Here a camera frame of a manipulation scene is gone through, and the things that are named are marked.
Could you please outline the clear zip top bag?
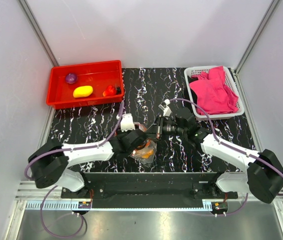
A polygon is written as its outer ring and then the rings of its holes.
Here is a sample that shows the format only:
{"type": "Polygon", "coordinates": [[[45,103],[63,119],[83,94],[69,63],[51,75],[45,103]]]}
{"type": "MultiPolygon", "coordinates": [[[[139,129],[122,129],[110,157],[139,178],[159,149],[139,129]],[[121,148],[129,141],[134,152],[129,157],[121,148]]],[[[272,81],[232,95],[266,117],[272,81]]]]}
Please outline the clear zip top bag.
{"type": "Polygon", "coordinates": [[[142,165],[151,165],[154,161],[157,151],[157,144],[146,138],[147,128],[139,123],[134,122],[135,130],[137,130],[138,138],[133,142],[133,150],[129,157],[138,161],[142,165]]]}

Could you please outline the orange fake fruit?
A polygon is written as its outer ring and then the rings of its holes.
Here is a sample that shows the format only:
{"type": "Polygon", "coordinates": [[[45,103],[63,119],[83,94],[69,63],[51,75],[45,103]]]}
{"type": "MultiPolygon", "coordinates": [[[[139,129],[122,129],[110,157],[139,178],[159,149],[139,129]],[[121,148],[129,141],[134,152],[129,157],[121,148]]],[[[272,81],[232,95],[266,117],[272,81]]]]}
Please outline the orange fake fruit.
{"type": "Polygon", "coordinates": [[[136,155],[142,159],[148,159],[155,154],[154,149],[141,149],[136,155]]]}

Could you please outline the red fake fruit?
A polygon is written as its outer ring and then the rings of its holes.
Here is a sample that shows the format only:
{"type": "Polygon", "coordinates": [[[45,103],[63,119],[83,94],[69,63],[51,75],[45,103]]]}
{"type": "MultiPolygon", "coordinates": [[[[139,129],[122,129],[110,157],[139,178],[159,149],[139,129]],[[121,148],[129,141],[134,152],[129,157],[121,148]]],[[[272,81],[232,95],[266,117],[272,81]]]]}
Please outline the red fake fruit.
{"type": "Polygon", "coordinates": [[[114,95],[116,95],[117,94],[117,89],[116,89],[116,87],[115,86],[113,86],[113,85],[109,85],[109,86],[107,86],[106,87],[106,89],[104,90],[104,92],[103,92],[103,96],[104,97],[111,97],[111,96],[114,96],[114,95]]]}

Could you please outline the yellow fake lemon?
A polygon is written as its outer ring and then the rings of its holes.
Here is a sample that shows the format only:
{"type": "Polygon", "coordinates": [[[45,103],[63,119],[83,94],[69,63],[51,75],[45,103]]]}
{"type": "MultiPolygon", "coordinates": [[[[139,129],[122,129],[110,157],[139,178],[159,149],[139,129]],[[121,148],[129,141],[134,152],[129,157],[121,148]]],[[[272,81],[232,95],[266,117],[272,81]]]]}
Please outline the yellow fake lemon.
{"type": "Polygon", "coordinates": [[[73,91],[74,98],[87,98],[93,93],[94,89],[90,85],[79,86],[73,91]]]}

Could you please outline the pink fake fruit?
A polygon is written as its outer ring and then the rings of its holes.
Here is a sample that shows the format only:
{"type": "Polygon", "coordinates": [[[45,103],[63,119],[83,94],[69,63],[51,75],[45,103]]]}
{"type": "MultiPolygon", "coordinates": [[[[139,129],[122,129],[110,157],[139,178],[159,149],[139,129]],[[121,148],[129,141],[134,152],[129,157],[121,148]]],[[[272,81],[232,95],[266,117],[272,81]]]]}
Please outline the pink fake fruit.
{"type": "Polygon", "coordinates": [[[75,84],[78,81],[78,76],[75,73],[69,73],[65,76],[65,82],[68,84],[75,84]]]}

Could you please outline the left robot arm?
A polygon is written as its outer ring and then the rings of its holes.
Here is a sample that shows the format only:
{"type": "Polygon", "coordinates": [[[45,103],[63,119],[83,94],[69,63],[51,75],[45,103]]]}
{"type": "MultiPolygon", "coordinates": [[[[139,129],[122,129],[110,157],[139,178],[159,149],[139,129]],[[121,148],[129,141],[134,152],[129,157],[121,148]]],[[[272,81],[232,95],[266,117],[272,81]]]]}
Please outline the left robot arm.
{"type": "Polygon", "coordinates": [[[78,198],[84,198],[89,194],[90,186],[81,173],[70,170],[70,167],[126,158],[135,149],[145,145],[146,140],[146,133],[135,129],[99,142],[58,145],[51,141],[28,158],[26,168],[31,169],[31,179],[38,189],[56,185],[72,191],[78,198]]]}

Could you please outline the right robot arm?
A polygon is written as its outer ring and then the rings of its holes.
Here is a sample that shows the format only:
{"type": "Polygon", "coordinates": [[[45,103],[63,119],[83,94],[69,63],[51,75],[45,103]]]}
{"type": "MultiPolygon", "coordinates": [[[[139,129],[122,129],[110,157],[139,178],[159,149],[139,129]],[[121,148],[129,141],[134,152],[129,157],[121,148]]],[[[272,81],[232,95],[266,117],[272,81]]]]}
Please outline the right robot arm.
{"type": "Polygon", "coordinates": [[[270,204],[283,188],[283,166],[273,151],[259,152],[226,141],[201,127],[187,108],[179,109],[173,118],[158,115],[146,135],[153,141],[179,136],[196,150],[240,169],[241,173],[218,173],[213,178],[208,186],[213,198],[228,192],[241,192],[270,204]]]}

